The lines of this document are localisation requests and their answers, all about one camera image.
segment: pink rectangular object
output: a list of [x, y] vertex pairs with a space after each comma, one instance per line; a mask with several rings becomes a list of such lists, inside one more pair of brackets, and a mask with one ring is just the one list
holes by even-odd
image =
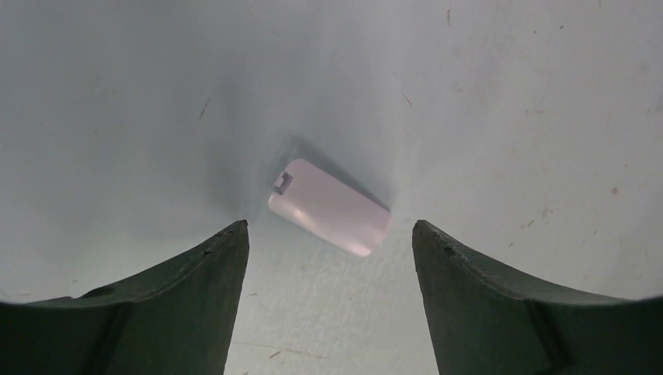
[[385, 239], [389, 211], [304, 159], [292, 161], [274, 183], [269, 207], [316, 236], [358, 256]]

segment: small pink object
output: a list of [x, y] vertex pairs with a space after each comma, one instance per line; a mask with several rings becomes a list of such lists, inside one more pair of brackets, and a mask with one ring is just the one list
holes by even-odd
[[316, 236], [358, 256], [385, 239], [391, 214], [303, 159], [292, 161], [274, 183], [269, 207]]

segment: pink eraser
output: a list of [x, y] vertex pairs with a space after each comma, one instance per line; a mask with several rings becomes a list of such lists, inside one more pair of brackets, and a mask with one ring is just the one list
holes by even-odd
[[274, 182], [269, 207], [278, 215], [358, 256], [385, 239], [389, 211], [303, 159]]

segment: scratched surface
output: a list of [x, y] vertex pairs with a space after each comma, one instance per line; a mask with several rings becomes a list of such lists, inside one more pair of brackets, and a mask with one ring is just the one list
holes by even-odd
[[[227, 373], [435, 373], [410, 230], [663, 292], [663, 2], [0, 3], [0, 298], [249, 220]], [[298, 152], [392, 209], [355, 259], [266, 210]]]

